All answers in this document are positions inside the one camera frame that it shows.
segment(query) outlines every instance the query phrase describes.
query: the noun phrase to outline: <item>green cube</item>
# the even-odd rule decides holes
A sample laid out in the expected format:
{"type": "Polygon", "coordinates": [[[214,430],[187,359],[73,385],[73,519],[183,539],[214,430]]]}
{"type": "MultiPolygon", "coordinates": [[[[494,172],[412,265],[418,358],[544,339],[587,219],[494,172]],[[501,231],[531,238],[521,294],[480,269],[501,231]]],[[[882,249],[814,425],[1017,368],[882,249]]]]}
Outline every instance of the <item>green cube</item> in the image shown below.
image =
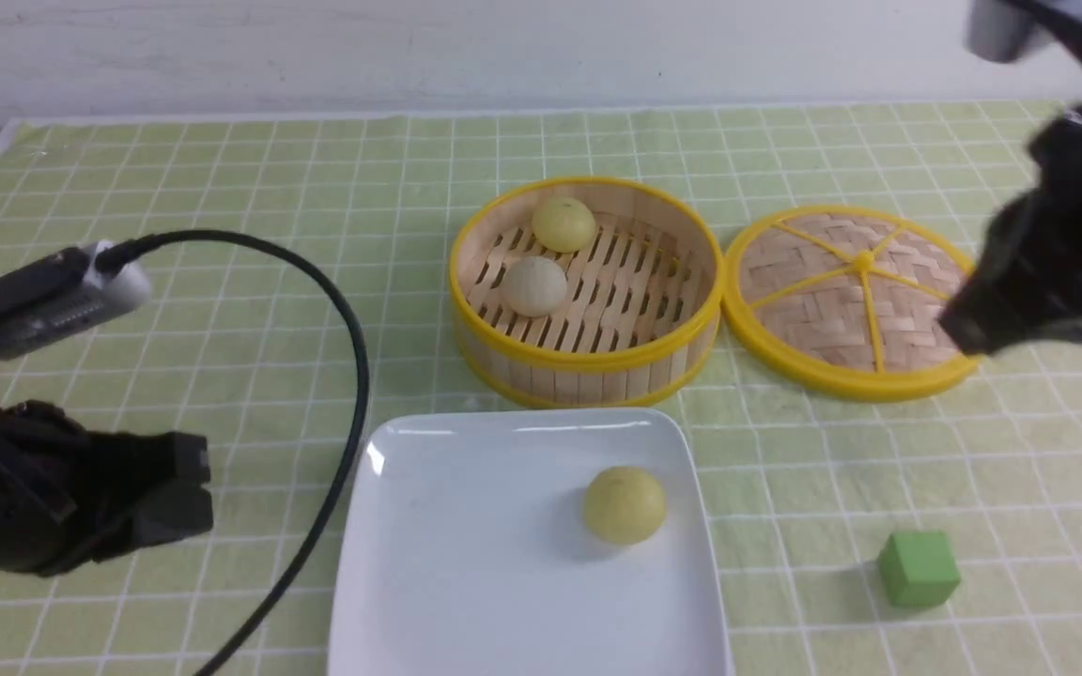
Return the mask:
{"type": "Polygon", "coordinates": [[[896,608],[933,608],[946,602],[962,580],[940,530],[893,533],[879,553],[879,575],[896,608]]]}

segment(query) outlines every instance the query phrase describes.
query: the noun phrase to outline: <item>bamboo steamer lid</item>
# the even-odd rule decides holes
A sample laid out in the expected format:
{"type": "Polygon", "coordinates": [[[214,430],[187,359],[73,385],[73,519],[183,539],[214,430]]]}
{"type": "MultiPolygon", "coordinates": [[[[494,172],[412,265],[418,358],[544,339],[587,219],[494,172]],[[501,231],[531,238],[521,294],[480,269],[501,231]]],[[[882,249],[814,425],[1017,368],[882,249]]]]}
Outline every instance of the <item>bamboo steamer lid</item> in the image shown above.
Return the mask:
{"type": "Polygon", "coordinates": [[[808,388],[927,397],[978,364],[936,323],[971,266],[933,231],[881,211],[781,211],[729,246],[725,316],[747,349],[808,388]]]}

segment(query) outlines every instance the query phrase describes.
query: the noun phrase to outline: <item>square plate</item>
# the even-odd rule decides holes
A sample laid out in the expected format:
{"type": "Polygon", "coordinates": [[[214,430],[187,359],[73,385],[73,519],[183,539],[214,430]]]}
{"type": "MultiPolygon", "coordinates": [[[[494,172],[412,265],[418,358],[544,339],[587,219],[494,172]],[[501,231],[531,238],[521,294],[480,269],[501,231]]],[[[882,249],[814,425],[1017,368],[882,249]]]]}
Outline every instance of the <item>square plate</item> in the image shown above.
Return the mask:
{"type": "Polygon", "coordinates": [[[348,509],[330,676],[733,673],[700,485],[648,409],[400,417],[373,433],[348,509]],[[631,547],[582,521],[588,483],[642,466],[665,521],[631,547]]]}

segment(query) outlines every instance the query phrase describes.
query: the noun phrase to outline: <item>yellow rim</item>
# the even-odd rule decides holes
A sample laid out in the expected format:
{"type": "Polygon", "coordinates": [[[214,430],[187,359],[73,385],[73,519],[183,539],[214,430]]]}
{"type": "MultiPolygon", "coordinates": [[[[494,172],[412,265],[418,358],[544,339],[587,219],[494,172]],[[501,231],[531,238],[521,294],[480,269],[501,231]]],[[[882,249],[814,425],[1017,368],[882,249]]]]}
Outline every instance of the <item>yellow rim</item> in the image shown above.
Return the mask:
{"type": "MultiPolygon", "coordinates": [[[[715,342],[716,336],[713,335],[713,342],[715,342]]],[[[470,359],[470,354],[465,349],[465,344],[462,343],[462,337],[459,335],[459,352],[462,353],[463,359],[465,359],[466,364],[470,367],[470,371],[473,371],[475,375],[480,377],[481,381],[486,382],[489,388],[492,388],[499,395],[503,395],[503,398],[511,399],[519,406],[531,408],[531,409],[566,409],[566,408],[602,408],[602,407],[651,407],[654,403],[661,402],[662,399],[670,397],[674,393],[678,393],[684,385],[692,380],[703,368],[703,364],[708,362],[709,355],[712,355],[712,349],[704,350],[700,358],[687,370],[686,373],[678,376],[677,380],[671,381],[667,384],[664,388],[654,389],[652,393],[648,395],[641,395],[641,397],[632,399],[623,399],[621,402],[593,402],[593,403],[564,403],[554,402],[551,399],[542,399],[537,395],[529,395],[528,393],[520,393],[519,389],[512,388],[506,382],[499,381],[491,373],[484,371],[484,368],[478,366],[476,360],[470,359]]]]}
{"type": "MultiPolygon", "coordinates": [[[[902,399],[928,397],[928,395],[935,395],[941,393],[941,390],[953,388],[964,377],[971,375],[975,371],[975,368],[978,367],[979,361],[962,355],[948,360],[948,362],[924,369],[924,371],[912,373],[885,372],[883,371],[883,354],[881,354],[878,342],[872,344],[872,349],[875,352],[875,372],[856,371],[856,369],[833,366],[823,362],[823,360],[813,359],[810,356],[795,350],[776,337],[757,320],[754,312],[752,312],[752,308],[756,307],[756,305],[769,303],[773,300],[777,300],[778,296],[790,294],[790,292],[797,291],[800,288],[812,286],[812,283],[817,283],[818,281],[822,281],[822,279],[828,279],[839,274],[858,274],[859,280],[862,281],[863,294],[867,301],[867,319],[871,322],[872,335],[880,332],[880,321],[875,317],[874,307],[872,306],[871,283],[869,283],[868,275],[876,274],[880,277],[893,278],[907,283],[909,287],[927,292],[927,294],[942,296],[932,288],[921,287],[920,283],[914,283],[896,274],[885,274],[878,268],[863,269],[862,267],[847,266],[842,269],[830,270],[827,274],[819,274],[805,281],[795,282],[793,286],[783,288],[781,291],[777,291],[776,294],[765,296],[765,299],[760,299],[754,303],[747,303],[742,299],[742,289],[738,283],[740,266],[742,266],[742,255],[745,253],[747,247],[751,242],[754,242],[756,236],[768,230],[770,227],[787,230],[784,222],[788,218],[802,217],[802,215],[816,213],[844,213],[884,220],[884,222],[896,226],[896,230],[876,244],[874,249],[875,253],[902,231],[912,231],[914,235],[927,239],[932,244],[936,244],[937,248],[944,250],[946,255],[956,262],[963,269],[963,273],[971,273],[971,259],[967,259],[965,253],[960,252],[953,244],[946,242],[945,239],[933,234],[933,231],[928,231],[926,228],[909,222],[909,220],[895,217],[894,215],[883,213],[883,211],[865,210],[862,207],[832,204],[817,204],[802,207],[802,209],[797,210],[779,211],[779,213],[758,220],[758,222],[742,230],[742,234],[738,235],[734,239],[734,242],[729,244],[729,251],[725,253],[725,274],[727,279],[724,290],[725,319],[729,321],[729,327],[733,327],[738,341],[742,342],[749,352],[754,353],[757,358],[764,360],[765,363],[776,369],[776,371],[783,373],[793,381],[802,382],[808,388],[821,389],[823,393],[836,395],[836,397],[863,399],[863,401],[897,402],[902,401],[902,399]]],[[[803,237],[803,234],[799,231],[797,235],[803,237]]],[[[804,238],[817,243],[812,237],[804,238]]],[[[817,244],[834,253],[842,261],[850,262],[850,264],[855,262],[855,256],[845,255],[845,253],[839,252],[828,243],[819,242],[817,244]]]]}
{"type": "Polygon", "coordinates": [[[636,368],[638,366],[647,364],[655,359],[662,358],[662,356],[673,353],[678,349],[679,346],[686,345],[691,339],[696,337],[696,334],[703,330],[704,326],[712,322],[716,314],[721,310],[721,299],[724,294],[724,277],[722,275],[725,269],[724,256],[721,253],[721,247],[716,244],[716,238],[713,236],[712,230],[709,229],[708,224],[703,223],[703,218],[699,217],[695,211],[688,209],[686,204],[673,196],[661,191],[661,189],[650,188],[648,185],[643,185],[641,183],[635,183],[633,181],[624,181],[620,178],[606,178],[606,176],[567,176],[567,178],[552,178],[549,181],[541,181],[538,183],[530,183],[528,185],[523,185],[519,188],[511,189],[511,191],[503,194],[503,196],[497,197],[492,202],[484,207],[484,209],[478,210],[478,213],[470,217],[462,231],[459,231],[459,236],[454,240],[453,248],[450,251],[450,270],[448,270],[448,281],[450,281],[450,297],[453,300],[453,305],[459,312],[460,317],[470,327],[470,330],[477,335],[477,337],[484,342],[489,343],[499,353],[509,356],[512,359],[522,360],[530,366],[540,366],[546,368],[559,369],[559,371],[577,371],[577,372],[605,372],[605,371],[620,371],[620,369],[636,368]],[[511,200],[511,198],[523,196],[525,193],[531,193],[532,189],[549,188],[551,185],[562,185],[571,183],[598,183],[606,185],[623,185],[623,187],[639,189],[648,196],[654,196],[670,202],[678,210],[683,211],[684,215],[691,218],[691,223],[699,228],[701,235],[709,239],[710,247],[712,247],[712,255],[716,264],[716,278],[713,279],[712,290],[709,291],[709,299],[700,306],[699,309],[692,314],[690,319],[687,319],[678,329],[662,335],[662,337],[657,339],[657,341],[650,341],[644,345],[637,345],[636,347],[629,347],[626,350],[619,350],[615,353],[563,353],[558,350],[546,350],[544,347],[537,347],[533,345],[527,345],[520,343],[513,337],[507,337],[507,335],[500,333],[494,330],[494,327],[490,326],[486,321],[478,317],[478,314],[474,312],[474,308],[470,307],[470,303],[466,302],[465,296],[462,294],[462,288],[459,286],[459,275],[457,274],[457,260],[459,260],[459,252],[462,250],[462,244],[465,242],[466,236],[475,224],[486,217],[494,207],[511,200]]]}

